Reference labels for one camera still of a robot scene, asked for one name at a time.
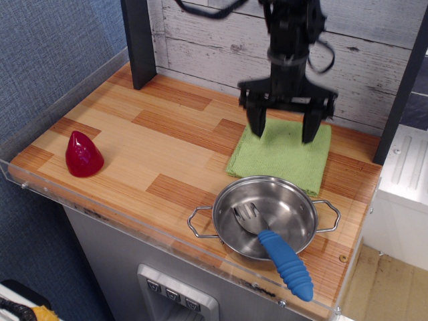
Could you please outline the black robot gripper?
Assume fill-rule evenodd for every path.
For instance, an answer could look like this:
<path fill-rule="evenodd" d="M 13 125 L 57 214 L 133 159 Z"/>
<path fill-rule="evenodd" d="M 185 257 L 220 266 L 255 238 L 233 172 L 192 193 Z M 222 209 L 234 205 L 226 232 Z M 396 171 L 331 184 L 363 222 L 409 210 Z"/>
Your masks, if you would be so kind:
<path fill-rule="evenodd" d="M 251 131 L 259 138 L 265 130 L 267 108 L 305 113 L 302 127 L 302 142 L 311 143 L 317 134 L 322 119 L 334 115 L 338 93 L 316 85 L 306 77 L 308 53 L 302 56 L 269 53 L 270 76 L 238 83 L 239 104 L 246 108 Z M 310 109 L 321 112 L 309 112 Z"/>

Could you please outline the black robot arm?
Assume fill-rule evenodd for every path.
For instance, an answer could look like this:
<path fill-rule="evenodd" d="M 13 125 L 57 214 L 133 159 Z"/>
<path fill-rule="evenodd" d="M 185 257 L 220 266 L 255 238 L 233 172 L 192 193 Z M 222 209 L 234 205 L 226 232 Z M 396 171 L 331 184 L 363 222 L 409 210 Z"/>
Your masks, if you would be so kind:
<path fill-rule="evenodd" d="M 323 120 L 334 114 L 337 92 L 306 77 L 310 46 L 319 43 L 326 17 L 319 1 L 262 1 L 270 46 L 270 76 L 238 84 L 239 104 L 246 111 L 251 131 L 262 136 L 269 109 L 304 115 L 302 142 L 314 140 Z"/>

